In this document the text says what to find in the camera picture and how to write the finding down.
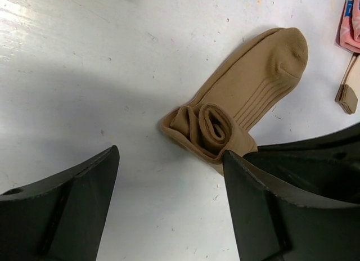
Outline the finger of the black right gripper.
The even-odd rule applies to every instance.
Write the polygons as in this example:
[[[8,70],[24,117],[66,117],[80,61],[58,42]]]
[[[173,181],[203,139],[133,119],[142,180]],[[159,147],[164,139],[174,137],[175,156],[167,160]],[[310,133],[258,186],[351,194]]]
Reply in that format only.
[[[359,204],[357,125],[322,137],[260,146],[244,159],[302,190]]]

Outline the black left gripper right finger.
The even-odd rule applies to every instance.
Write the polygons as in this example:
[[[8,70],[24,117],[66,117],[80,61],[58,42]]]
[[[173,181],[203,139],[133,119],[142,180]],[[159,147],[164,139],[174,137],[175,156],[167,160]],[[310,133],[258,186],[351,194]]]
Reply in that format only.
[[[359,259],[359,204],[302,190],[232,151],[223,167],[241,260]]]

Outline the tan brown ribbed sock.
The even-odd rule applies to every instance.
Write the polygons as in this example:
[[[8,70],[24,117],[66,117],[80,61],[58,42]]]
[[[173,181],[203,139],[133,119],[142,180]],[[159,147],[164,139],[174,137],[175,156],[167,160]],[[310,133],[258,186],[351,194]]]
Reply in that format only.
[[[300,82],[308,45],[298,28],[273,28],[233,51],[194,97],[164,116],[163,133],[223,173],[223,155],[256,152],[251,128]]]

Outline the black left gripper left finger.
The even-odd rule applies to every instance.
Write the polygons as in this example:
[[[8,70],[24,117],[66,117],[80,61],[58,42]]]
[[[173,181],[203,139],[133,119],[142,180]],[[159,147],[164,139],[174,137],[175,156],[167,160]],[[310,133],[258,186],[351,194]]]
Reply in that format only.
[[[1,260],[96,260],[120,162],[111,146],[1,194]]]

